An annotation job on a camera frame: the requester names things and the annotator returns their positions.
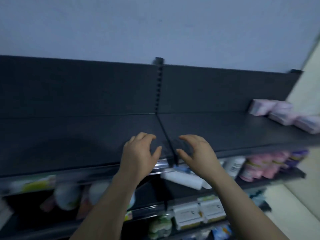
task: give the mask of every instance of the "hand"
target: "hand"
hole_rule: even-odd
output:
[[[179,138],[188,142],[193,148],[192,157],[182,149],[177,149],[177,153],[195,174],[207,181],[214,171],[222,168],[214,150],[203,137],[182,135]]]
[[[136,180],[137,184],[143,180],[153,170],[161,155],[161,146],[157,147],[153,155],[150,153],[150,144],[154,139],[155,135],[144,132],[131,137],[123,147],[118,173],[130,177],[128,180]]]

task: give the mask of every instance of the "left hand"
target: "left hand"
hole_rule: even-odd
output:
[[[155,135],[140,132],[131,137],[123,147],[119,174],[130,177],[128,180],[136,180],[138,184],[155,167],[160,155],[161,146],[158,146],[153,155],[150,153],[150,144],[156,139]]]

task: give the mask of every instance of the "forearm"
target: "forearm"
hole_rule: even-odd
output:
[[[288,239],[225,170],[216,170],[208,183],[216,190],[238,237],[245,240]]]
[[[138,181],[117,173],[70,240],[119,240],[127,206]]]

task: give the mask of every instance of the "gray wall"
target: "gray wall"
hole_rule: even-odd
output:
[[[286,72],[320,0],[0,0],[0,54]]]

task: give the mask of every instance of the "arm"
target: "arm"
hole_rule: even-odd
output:
[[[150,144],[155,138],[155,135],[141,132],[126,142],[118,173],[70,240],[120,239],[131,196],[160,157],[161,146],[150,154]]]
[[[194,173],[217,192],[228,220],[241,239],[288,240],[280,229],[257,207],[220,165],[209,143],[197,135],[179,137],[194,149],[192,157],[177,149],[180,157]]]

